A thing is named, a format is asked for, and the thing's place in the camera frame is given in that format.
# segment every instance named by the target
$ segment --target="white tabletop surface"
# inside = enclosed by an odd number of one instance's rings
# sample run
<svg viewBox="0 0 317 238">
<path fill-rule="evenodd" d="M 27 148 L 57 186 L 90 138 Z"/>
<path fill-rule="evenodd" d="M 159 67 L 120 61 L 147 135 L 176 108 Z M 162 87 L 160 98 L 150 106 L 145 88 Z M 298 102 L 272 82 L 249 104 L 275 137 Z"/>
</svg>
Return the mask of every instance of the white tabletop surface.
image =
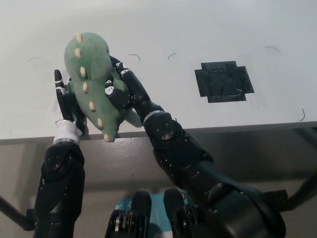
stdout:
<svg viewBox="0 0 317 238">
<path fill-rule="evenodd" d="M 86 31 L 104 37 L 151 99 L 192 132 L 317 126 L 316 25 L 315 0 L 3 0 L 0 143 L 55 136 L 53 71 L 67 78 L 64 48 Z M 230 103 L 200 97 L 194 70 L 213 61 L 245 66 L 255 93 Z M 120 126 L 119 137 L 141 135 Z"/>
</svg>

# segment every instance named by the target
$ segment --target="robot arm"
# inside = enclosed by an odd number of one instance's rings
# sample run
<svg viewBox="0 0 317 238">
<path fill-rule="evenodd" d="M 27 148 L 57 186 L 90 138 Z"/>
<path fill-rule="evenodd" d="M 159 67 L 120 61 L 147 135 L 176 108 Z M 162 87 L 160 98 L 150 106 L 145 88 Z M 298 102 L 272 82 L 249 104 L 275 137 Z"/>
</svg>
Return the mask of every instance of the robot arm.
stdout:
<svg viewBox="0 0 317 238">
<path fill-rule="evenodd" d="M 158 164 L 176 186 L 194 198 L 205 214 L 211 234 L 284 237 L 284 221 L 265 196 L 217 170 L 212 156 L 150 100 L 135 74 L 116 58 L 110 58 L 130 92 L 132 106 L 141 118 Z"/>
</svg>

